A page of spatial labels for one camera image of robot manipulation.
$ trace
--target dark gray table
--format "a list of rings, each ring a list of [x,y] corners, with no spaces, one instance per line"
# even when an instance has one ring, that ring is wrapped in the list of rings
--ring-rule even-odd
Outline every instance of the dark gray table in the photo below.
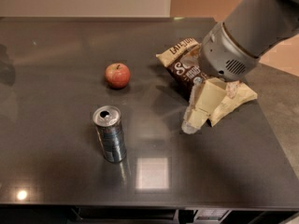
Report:
[[[276,138],[299,124],[272,106],[293,95],[298,77],[260,65],[247,76],[258,102],[214,128],[180,130],[188,101],[155,54],[186,37],[201,41],[214,24],[1,20],[0,204],[299,210],[299,182]],[[132,72],[120,91],[104,81],[114,62]],[[128,155],[118,164],[103,158],[93,127],[101,105],[121,110]]]

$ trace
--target soda can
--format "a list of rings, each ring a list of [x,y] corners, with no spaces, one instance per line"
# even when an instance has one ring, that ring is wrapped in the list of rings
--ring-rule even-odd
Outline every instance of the soda can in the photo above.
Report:
[[[104,157],[111,162],[119,162],[126,156],[121,112],[111,105],[98,108],[93,114],[93,122],[100,140]]]

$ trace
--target apple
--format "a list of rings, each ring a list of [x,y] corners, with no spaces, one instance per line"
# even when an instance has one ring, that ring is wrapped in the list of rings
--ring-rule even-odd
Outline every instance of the apple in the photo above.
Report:
[[[123,63],[112,63],[105,70],[105,78],[113,89],[124,88],[130,80],[130,70]]]

